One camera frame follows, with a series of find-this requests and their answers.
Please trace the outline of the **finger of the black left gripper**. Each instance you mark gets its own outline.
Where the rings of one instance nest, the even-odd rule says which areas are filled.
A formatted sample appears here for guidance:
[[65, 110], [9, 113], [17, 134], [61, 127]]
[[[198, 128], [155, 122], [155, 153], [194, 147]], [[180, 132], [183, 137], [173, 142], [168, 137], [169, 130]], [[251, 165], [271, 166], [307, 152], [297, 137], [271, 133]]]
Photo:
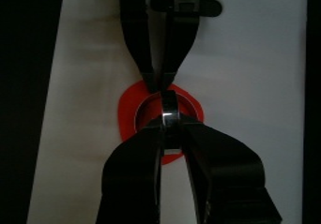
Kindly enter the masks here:
[[156, 92], [145, 0], [119, 0], [125, 45], [149, 92]]
[[171, 0], [165, 17], [165, 45], [160, 69], [160, 90], [168, 89], [191, 50], [199, 25], [199, 0]]

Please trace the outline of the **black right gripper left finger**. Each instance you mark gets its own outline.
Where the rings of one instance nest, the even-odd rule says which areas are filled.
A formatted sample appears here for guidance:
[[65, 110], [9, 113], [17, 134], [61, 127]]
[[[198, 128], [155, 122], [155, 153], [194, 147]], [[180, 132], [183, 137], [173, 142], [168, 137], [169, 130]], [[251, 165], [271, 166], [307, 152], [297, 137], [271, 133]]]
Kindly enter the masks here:
[[159, 224], [161, 154], [161, 120], [155, 118], [107, 159], [95, 224]]

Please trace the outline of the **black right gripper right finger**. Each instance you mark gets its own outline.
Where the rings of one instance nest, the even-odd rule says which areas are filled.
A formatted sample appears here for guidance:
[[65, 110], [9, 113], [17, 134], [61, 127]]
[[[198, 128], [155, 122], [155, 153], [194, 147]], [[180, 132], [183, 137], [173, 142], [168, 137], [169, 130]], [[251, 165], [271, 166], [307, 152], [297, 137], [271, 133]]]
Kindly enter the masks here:
[[259, 156], [186, 115], [180, 127], [196, 224], [280, 224]]

